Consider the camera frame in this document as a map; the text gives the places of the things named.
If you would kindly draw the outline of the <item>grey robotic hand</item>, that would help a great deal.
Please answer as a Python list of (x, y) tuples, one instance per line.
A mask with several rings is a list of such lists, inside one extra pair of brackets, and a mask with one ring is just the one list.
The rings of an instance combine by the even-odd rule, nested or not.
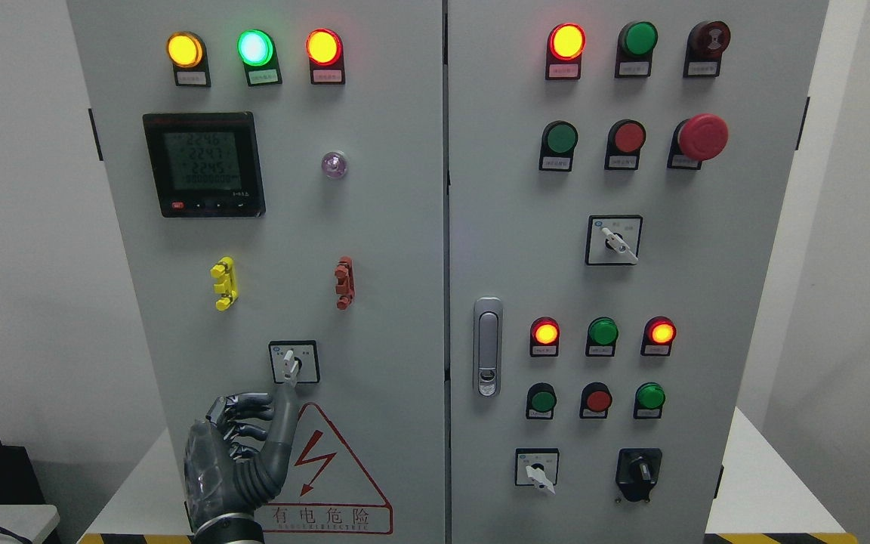
[(190, 428), (184, 451), (193, 534), (215, 517), (257, 509), (281, 492), (301, 405), (293, 382), (272, 393), (218, 397)]

